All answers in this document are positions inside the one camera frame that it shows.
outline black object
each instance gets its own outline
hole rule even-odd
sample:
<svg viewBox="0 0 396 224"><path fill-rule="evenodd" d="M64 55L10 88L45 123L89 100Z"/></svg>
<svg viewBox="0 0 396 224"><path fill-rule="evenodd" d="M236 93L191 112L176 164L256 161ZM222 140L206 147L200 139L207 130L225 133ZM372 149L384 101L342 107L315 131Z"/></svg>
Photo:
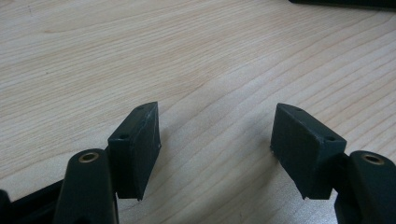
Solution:
<svg viewBox="0 0 396 224"><path fill-rule="evenodd" d="M108 147L73 156L64 180L15 202L0 190L0 223L119 223L119 198L142 200L161 148L158 104L134 109Z"/></svg>
<svg viewBox="0 0 396 224"><path fill-rule="evenodd" d="M349 6L349 7L373 7L373 8L396 8L395 0L290 0L292 3Z"/></svg>
<svg viewBox="0 0 396 224"><path fill-rule="evenodd" d="M368 151L348 157L347 141L302 109L278 104L271 149L303 198L338 192L339 223L396 223L396 167Z"/></svg>

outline wood grain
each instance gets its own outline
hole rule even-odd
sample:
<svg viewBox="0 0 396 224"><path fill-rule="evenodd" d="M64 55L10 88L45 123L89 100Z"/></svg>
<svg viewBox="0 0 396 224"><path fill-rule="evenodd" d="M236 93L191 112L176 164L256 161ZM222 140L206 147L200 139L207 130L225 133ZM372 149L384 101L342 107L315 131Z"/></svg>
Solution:
<svg viewBox="0 0 396 224"><path fill-rule="evenodd" d="M269 151L276 104L396 161L396 15L286 0L0 3L0 188L64 176L136 106L163 148L121 223L336 223Z"/></svg>

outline black plastic part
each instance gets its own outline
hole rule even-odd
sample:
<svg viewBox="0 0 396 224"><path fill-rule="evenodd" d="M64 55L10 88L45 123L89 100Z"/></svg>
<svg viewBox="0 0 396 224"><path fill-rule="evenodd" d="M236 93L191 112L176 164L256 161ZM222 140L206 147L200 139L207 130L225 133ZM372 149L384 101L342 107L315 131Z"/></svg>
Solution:
<svg viewBox="0 0 396 224"><path fill-rule="evenodd" d="M8 194L0 189L0 223L12 223L13 210Z"/></svg>
<svg viewBox="0 0 396 224"><path fill-rule="evenodd" d="M51 223L63 181L58 181L14 203L15 223Z"/></svg>
<svg viewBox="0 0 396 224"><path fill-rule="evenodd" d="M373 7L373 8L396 8L395 0L290 0L292 3L350 6L350 7Z"/></svg>
<svg viewBox="0 0 396 224"><path fill-rule="evenodd" d="M119 198L143 199L160 148L158 104L141 105L108 138L106 151Z"/></svg>
<svg viewBox="0 0 396 224"><path fill-rule="evenodd" d="M344 138L302 109L276 106L271 149L303 198L330 198L332 164L346 145Z"/></svg>
<svg viewBox="0 0 396 224"><path fill-rule="evenodd" d="M332 187L342 196L343 202L357 204L352 185L347 174L349 157L346 154L340 155L333 163L332 174L329 176Z"/></svg>
<svg viewBox="0 0 396 224"><path fill-rule="evenodd" d="M104 150L84 150L70 159L53 223L118 223Z"/></svg>
<svg viewBox="0 0 396 224"><path fill-rule="evenodd" d="M396 167L368 151L350 154L348 176L362 214L362 223L396 223Z"/></svg>
<svg viewBox="0 0 396 224"><path fill-rule="evenodd" d="M361 210L356 202L346 200L342 195L338 195L334 204L335 214L338 224L359 224L361 223Z"/></svg>

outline screw hole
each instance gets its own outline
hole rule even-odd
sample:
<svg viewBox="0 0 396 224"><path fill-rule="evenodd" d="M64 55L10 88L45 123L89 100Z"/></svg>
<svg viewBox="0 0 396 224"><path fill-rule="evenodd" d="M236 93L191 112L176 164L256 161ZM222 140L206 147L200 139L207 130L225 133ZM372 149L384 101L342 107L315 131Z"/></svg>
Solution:
<svg viewBox="0 0 396 224"><path fill-rule="evenodd" d="M331 137L331 136L326 136L326 137L324 137L326 140L328 140L328 141L335 141L335 138L334 137Z"/></svg>
<svg viewBox="0 0 396 224"><path fill-rule="evenodd" d="M368 162L370 162L372 164L375 164L375 165L383 165L384 164L384 161L381 158L378 158L375 155L364 154L364 155L362 155L362 157L363 157L363 159L365 161L368 161Z"/></svg>
<svg viewBox="0 0 396 224"><path fill-rule="evenodd" d="M122 135L120 135L119 139L127 139L129 138L129 134L123 133Z"/></svg>
<svg viewBox="0 0 396 224"><path fill-rule="evenodd" d="M79 162L91 162L99 158L96 152L88 152L78 158Z"/></svg>

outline light wood surface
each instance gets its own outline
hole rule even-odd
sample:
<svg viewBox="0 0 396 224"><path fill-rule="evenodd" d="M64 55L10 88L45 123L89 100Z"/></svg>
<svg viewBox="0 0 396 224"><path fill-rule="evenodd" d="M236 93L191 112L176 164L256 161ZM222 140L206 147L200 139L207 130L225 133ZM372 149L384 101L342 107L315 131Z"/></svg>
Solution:
<svg viewBox="0 0 396 224"><path fill-rule="evenodd" d="M287 0L0 2L0 188L16 200L158 101L121 223L336 223L270 153L276 104L396 161L396 14Z"/></svg>

